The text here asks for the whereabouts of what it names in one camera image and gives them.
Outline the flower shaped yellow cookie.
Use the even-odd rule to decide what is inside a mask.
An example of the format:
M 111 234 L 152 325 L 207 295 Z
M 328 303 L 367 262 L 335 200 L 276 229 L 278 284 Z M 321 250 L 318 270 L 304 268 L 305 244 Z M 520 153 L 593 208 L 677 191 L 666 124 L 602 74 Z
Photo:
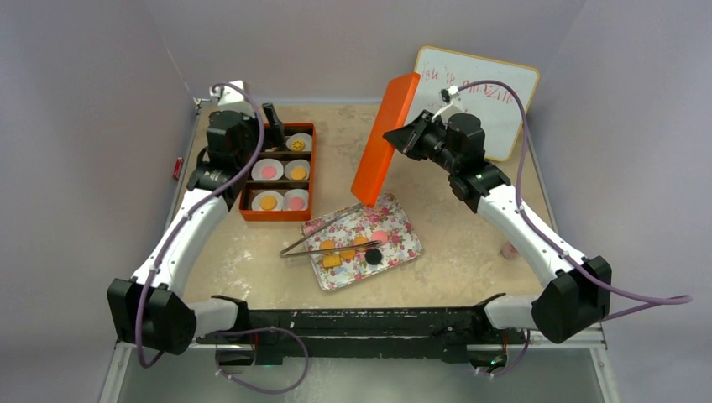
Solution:
M 292 139 L 290 144 L 290 150 L 294 152 L 301 152 L 304 151 L 307 147 L 307 143 L 303 141 L 302 139 Z

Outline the orange cookie box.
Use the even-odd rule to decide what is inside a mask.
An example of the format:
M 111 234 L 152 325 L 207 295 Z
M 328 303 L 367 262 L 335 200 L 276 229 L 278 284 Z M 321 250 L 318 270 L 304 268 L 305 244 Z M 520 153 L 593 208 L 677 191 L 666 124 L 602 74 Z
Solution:
M 254 181 L 251 178 L 251 171 L 247 177 L 246 185 L 242 190 L 238 202 L 238 210 L 247 222 L 305 222 L 312 217 L 312 199 L 315 188 L 316 174 L 316 150 L 317 150 L 317 132 L 316 126 L 313 123 L 287 123 L 285 125 L 285 141 L 286 138 L 295 133 L 308 133 L 312 136 L 312 151 L 311 152 L 293 152 L 287 149 L 276 150 L 271 149 L 260 154 L 260 159 L 276 159 L 280 161 L 284 168 L 285 165 L 292 160 L 307 160 L 310 163 L 311 171 L 308 181 L 292 181 L 282 176 L 277 181 Z M 304 189 L 309 193 L 308 208 L 304 211 L 284 211 L 278 212 L 259 212 L 253 211 L 251 202 L 257 193 L 261 191 L 277 191 L 284 194 L 292 189 Z

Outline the orange box lid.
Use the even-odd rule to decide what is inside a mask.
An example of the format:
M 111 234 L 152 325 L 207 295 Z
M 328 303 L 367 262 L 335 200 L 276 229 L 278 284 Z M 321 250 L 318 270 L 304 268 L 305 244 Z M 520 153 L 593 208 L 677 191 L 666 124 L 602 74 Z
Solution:
M 395 153 L 384 134 L 405 125 L 420 79 L 411 72 L 390 80 L 385 88 L 351 185 L 351 193 L 366 207 L 376 204 Z

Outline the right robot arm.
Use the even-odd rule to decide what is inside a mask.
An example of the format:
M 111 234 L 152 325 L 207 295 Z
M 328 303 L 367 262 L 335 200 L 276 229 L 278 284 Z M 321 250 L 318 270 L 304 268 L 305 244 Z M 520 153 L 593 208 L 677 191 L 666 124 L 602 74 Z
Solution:
M 536 330 L 562 343 L 610 312 L 612 269 L 565 242 L 523 201 L 510 178 L 484 157 L 480 120 L 455 113 L 447 122 L 423 112 L 383 138 L 413 160 L 430 160 L 448 173 L 453 194 L 503 233 L 542 285 L 539 296 L 499 294 L 476 305 L 471 329 L 490 342 L 504 329 Z

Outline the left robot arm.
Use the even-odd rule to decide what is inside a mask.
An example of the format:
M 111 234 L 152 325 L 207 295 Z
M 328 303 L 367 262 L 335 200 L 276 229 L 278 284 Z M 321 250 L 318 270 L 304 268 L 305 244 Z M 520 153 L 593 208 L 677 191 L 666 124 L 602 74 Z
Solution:
M 178 211 L 149 257 L 127 280 L 115 279 L 107 301 L 118 340 L 159 353 L 181 354 L 196 339 L 218 332 L 241 343 L 250 332 L 245 301 L 213 296 L 183 301 L 189 274 L 217 225 L 247 184 L 254 151 L 285 144 L 284 124 L 271 103 L 259 138 L 259 114 L 219 110 L 209 116 L 207 146 L 196 158 Z

